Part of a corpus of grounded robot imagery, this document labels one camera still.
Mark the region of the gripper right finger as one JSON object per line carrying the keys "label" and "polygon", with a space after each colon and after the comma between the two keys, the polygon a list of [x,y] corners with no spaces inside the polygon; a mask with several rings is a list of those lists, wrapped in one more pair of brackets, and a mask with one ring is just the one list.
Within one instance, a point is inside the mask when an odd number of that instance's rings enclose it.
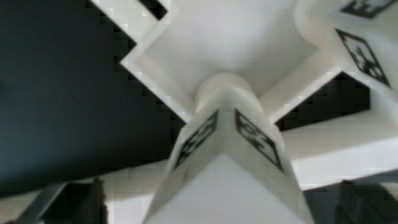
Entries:
{"label": "gripper right finger", "polygon": [[398,224],[398,183],[343,181],[304,192],[314,224]]}

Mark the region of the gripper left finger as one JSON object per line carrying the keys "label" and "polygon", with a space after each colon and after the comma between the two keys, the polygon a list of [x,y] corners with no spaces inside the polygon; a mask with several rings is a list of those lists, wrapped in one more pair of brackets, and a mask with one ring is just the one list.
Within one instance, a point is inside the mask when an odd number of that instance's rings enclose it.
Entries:
{"label": "gripper left finger", "polygon": [[103,181],[50,185],[10,224],[108,224]]}

